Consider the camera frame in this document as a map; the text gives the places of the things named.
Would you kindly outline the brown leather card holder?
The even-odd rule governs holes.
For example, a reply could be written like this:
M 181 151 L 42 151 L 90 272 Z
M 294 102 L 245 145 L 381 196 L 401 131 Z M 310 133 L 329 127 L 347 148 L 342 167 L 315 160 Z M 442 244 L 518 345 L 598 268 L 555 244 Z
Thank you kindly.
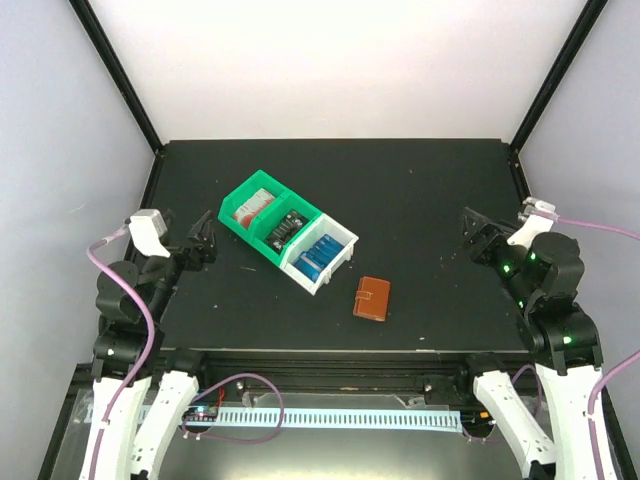
M 355 293 L 353 315 L 384 322 L 388 313 L 391 283 L 388 280 L 363 276 Z

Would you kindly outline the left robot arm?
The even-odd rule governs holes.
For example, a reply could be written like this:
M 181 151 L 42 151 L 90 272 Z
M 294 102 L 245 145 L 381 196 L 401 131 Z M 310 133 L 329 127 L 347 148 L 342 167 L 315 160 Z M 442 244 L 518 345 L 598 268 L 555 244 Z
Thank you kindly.
M 156 479 L 179 420 L 192 399 L 214 388 L 204 356 L 170 354 L 148 411 L 165 335 L 159 322 L 186 271 L 198 272 L 217 257 L 214 218 L 206 211 L 187 241 L 173 245 L 170 212 L 142 209 L 114 233 L 88 247 L 99 269 L 96 307 L 104 325 L 93 346 L 93 411 L 82 479 Z

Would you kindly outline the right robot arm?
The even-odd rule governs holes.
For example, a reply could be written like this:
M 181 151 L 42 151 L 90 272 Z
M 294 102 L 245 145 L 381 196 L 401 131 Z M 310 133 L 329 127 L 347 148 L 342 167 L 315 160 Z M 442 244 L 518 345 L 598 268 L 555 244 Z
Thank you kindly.
M 615 479 L 602 406 L 600 337 L 576 301 L 585 265 L 577 240 L 556 232 L 555 208 L 529 198 L 518 229 L 465 208 L 463 248 L 496 273 L 519 312 L 518 334 L 533 360 L 551 422 L 546 434 L 490 354 L 477 354 L 454 379 L 457 396 L 480 402 L 525 479 Z

